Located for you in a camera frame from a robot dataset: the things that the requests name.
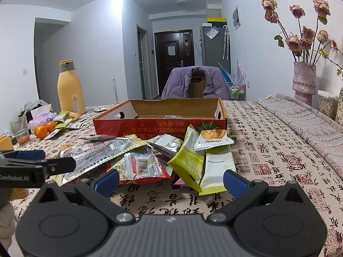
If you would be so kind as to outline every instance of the yellow cup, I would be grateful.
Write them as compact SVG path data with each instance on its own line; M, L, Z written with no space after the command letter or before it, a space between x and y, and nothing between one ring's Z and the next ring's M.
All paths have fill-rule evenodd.
M0 137L0 151L13 150L13 145L9 135Z

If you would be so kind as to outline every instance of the purple jacket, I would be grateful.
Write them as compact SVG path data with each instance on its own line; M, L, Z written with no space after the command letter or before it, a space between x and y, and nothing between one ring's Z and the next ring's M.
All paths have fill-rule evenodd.
M188 98L189 85L193 73L205 74L206 87L202 95L203 98L230 100L229 86L225 81L222 72L217 67L208 66L174 68L163 89L162 98Z

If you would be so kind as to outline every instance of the refrigerator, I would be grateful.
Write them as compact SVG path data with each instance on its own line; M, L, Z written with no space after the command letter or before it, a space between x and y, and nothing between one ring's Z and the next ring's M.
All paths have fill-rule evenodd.
M213 38L210 39L206 35L207 31L210 30L211 27L201 27L200 28L200 35L201 35L201 51L202 51L202 64L204 66L212 66L212 67L220 67L218 62L223 66L223 68L231 74L231 66L230 66L230 46L229 46L229 59L226 59L227 49L225 52L225 57L223 60L223 52L224 52L224 28L218 28L219 33Z

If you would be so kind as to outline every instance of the dark brown door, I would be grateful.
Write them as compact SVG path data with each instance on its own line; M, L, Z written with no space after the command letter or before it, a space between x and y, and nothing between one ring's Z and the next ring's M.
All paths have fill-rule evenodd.
M195 65L193 31L170 31L155 33L157 77L159 95L173 68Z

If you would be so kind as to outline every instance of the orange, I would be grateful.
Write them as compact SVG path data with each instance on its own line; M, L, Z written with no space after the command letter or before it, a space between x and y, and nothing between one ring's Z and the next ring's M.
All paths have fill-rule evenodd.
M57 126L57 122L55 121L50 121L46 123L46 128L48 129L49 132L53 132L55 129L55 126Z
M41 127L41 126L42 126L42 125L36 125L36 126L35 126L35 129L33 130L34 135L36 135L37 129L38 129L39 127Z
M39 139L43 139L43 138L47 137L47 135L48 135L48 129L46 126L41 126L41 127L37 128L36 136Z

